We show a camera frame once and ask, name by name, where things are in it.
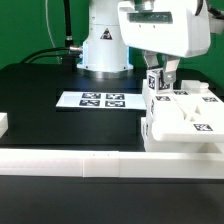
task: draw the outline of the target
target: black cable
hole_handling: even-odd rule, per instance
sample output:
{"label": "black cable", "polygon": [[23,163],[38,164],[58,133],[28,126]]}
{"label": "black cable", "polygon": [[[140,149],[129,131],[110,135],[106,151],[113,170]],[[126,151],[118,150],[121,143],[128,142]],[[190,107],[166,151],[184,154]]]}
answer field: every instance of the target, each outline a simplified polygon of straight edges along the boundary
{"label": "black cable", "polygon": [[208,6],[208,12],[210,12],[216,19],[224,20],[224,13],[221,10],[216,9],[213,6],[211,6],[209,4],[210,0],[206,0],[206,3],[207,3],[207,6]]}
{"label": "black cable", "polygon": [[74,57],[74,58],[80,58],[79,57],[79,54],[59,54],[59,55],[54,55],[54,54],[51,54],[51,55],[40,55],[38,57],[35,57],[33,58],[31,61],[29,61],[29,64],[31,64],[32,62],[38,60],[38,59],[41,59],[41,58],[53,58],[53,57],[63,57],[63,56],[70,56],[70,57]]}
{"label": "black cable", "polygon": [[54,58],[54,57],[62,57],[64,56],[65,54],[59,54],[59,55],[55,55],[55,54],[47,54],[47,55],[40,55],[40,56],[37,56],[35,58],[33,58],[31,61],[29,61],[29,64],[31,64],[32,62],[38,60],[38,59],[41,59],[41,58]]}
{"label": "black cable", "polygon": [[26,63],[28,60],[30,60],[31,58],[39,55],[39,54],[44,54],[44,53],[49,53],[49,52],[55,52],[55,51],[69,51],[70,48],[69,47],[56,47],[56,48],[50,48],[50,49],[45,49],[45,50],[41,50],[41,51],[37,51],[33,54],[30,54],[29,56],[27,56],[26,58],[24,58],[20,63],[24,64]]}
{"label": "black cable", "polygon": [[64,0],[64,9],[65,9],[65,31],[66,31],[66,39],[65,46],[70,47],[74,44],[72,38],[72,29],[71,29],[71,15],[70,15],[70,1]]}
{"label": "black cable", "polygon": [[198,16],[203,8],[204,0],[198,0],[198,7],[195,13],[195,16]]}

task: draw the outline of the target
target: green wall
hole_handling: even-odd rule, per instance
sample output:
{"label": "green wall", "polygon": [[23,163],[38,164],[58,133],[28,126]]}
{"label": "green wall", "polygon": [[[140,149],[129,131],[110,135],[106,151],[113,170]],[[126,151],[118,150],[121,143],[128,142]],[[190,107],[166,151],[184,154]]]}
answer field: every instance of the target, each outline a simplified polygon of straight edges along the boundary
{"label": "green wall", "polygon": [[[81,44],[88,35],[89,0],[70,0],[73,38]],[[223,0],[211,3],[224,10]],[[57,46],[64,46],[63,0],[49,0],[50,24]],[[203,72],[224,88],[224,34],[211,35],[212,45],[206,55],[181,59],[179,67]],[[1,0],[0,68],[21,61],[28,54],[51,48],[45,20],[44,0]],[[55,59],[41,61],[56,63]],[[131,63],[143,66],[141,52],[131,49]]]}

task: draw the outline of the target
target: black table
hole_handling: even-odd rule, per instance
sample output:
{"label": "black table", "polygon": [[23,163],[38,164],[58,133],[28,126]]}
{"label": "black table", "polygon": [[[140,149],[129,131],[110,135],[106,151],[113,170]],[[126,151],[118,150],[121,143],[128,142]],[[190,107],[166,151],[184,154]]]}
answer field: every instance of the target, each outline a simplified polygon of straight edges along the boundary
{"label": "black table", "polygon": [[[141,93],[144,70],[97,81],[57,65],[9,65],[0,71],[0,112],[8,133],[0,147],[143,151],[144,111],[57,111],[63,90]],[[181,79],[208,81],[179,70]],[[224,181],[0,176],[1,224],[181,223],[224,220]]]}

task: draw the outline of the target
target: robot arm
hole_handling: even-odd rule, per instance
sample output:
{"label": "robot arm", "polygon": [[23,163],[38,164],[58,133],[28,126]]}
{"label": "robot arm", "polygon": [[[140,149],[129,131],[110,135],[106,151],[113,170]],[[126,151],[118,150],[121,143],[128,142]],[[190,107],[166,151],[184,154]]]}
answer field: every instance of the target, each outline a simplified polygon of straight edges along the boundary
{"label": "robot arm", "polygon": [[205,0],[123,1],[118,15],[126,45],[165,55],[162,79],[166,84],[175,82],[180,57],[202,55],[210,47]]}

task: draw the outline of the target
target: printed marker sheet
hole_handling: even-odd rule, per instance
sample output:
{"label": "printed marker sheet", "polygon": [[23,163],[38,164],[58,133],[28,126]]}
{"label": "printed marker sheet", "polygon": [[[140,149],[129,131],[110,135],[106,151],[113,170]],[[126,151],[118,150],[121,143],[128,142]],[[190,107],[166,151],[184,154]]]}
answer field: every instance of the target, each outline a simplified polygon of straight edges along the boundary
{"label": "printed marker sheet", "polygon": [[146,110],[142,94],[63,92],[56,107]]}

